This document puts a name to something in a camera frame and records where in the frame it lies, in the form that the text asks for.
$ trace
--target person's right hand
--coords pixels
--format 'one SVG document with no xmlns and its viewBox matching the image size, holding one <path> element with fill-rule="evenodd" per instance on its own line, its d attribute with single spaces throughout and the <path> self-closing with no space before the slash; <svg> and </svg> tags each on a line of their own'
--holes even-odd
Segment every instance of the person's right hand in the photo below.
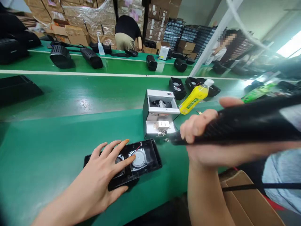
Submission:
<svg viewBox="0 0 301 226">
<path fill-rule="evenodd" d="M 221 98 L 220 104 L 226 108 L 243 104 L 240 99 Z M 188 143 L 193 143 L 195 136 L 203 134 L 207 124 L 218 116 L 217 111 L 208 109 L 201 115 L 192 115 L 181 127 L 181 137 Z M 247 143 L 237 145 L 188 145 L 187 151 L 191 163 L 206 166 L 238 166 L 272 153 L 301 147 L 301 141 Z"/>
</svg>

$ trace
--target black strap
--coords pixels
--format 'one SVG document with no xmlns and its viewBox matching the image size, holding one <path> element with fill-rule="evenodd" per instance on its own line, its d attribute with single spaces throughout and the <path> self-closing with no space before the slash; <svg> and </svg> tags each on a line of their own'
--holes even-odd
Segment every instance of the black strap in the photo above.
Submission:
<svg viewBox="0 0 301 226">
<path fill-rule="evenodd" d="M 259 188 L 268 188 L 268 189 L 299 189 L 301 190 L 301 183 L 263 183 L 263 184 L 249 184 L 249 185 L 238 185 L 232 187 L 225 187 L 223 191 L 241 191 L 249 189 L 259 189 Z"/>
<path fill-rule="evenodd" d="M 129 54 L 126 53 L 111 53 L 110 55 L 113 57 L 131 57 Z"/>
</svg>

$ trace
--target electric screwdriver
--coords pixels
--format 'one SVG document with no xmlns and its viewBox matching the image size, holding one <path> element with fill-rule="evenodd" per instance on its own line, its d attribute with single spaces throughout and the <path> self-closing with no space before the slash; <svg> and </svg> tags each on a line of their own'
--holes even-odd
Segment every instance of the electric screwdriver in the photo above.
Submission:
<svg viewBox="0 0 301 226">
<path fill-rule="evenodd" d="M 301 94 L 272 97 L 218 112 L 193 144 L 239 144 L 301 141 Z M 174 145 L 187 145 L 180 131 L 170 138 Z"/>
</svg>

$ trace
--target bottle cap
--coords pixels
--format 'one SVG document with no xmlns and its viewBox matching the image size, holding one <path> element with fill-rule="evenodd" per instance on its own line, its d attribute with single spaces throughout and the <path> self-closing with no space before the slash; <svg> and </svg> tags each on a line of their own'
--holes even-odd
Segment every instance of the bottle cap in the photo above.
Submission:
<svg viewBox="0 0 301 226">
<path fill-rule="evenodd" d="M 213 83 L 214 83 L 214 81 L 212 79 L 207 79 L 206 82 L 204 82 L 204 84 L 209 87 L 212 86 Z"/>
</svg>

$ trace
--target white device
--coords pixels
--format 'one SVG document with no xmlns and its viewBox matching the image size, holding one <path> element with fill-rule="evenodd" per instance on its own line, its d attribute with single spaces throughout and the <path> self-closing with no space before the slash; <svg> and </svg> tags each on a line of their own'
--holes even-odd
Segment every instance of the white device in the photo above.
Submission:
<svg viewBox="0 0 301 226">
<path fill-rule="evenodd" d="M 173 92 L 146 90 L 143 104 L 144 139 L 168 138 L 176 132 L 173 121 L 179 114 Z"/>
<path fill-rule="evenodd" d="M 162 46 L 159 53 L 159 59 L 167 60 L 167 56 L 169 53 L 170 47 Z"/>
</svg>

